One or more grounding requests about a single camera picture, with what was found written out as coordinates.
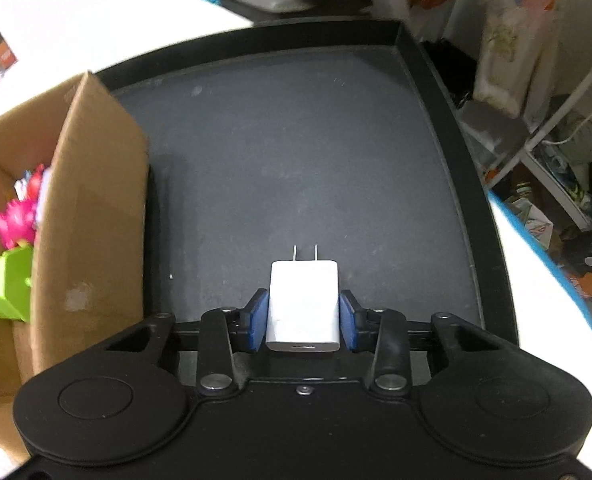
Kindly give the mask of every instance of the lime green cube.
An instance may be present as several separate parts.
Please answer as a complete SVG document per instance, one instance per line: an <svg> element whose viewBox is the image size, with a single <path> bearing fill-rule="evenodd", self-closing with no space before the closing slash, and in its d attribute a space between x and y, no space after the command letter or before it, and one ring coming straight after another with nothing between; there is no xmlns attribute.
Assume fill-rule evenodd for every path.
<svg viewBox="0 0 592 480"><path fill-rule="evenodd" d="M33 247L15 247L0 255L0 317L29 322Z"/></svg>

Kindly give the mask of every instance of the white power adapter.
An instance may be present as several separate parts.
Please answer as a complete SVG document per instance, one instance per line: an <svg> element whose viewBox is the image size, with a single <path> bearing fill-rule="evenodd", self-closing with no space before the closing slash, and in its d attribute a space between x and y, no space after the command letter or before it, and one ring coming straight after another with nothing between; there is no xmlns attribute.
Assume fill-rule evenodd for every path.
<svg viewBox="0 0 592 480"><path fill-rule="evenodd" d="M266 345L281 352L333 352L340 348L338 264L293 259L271 264Z"/></svg>

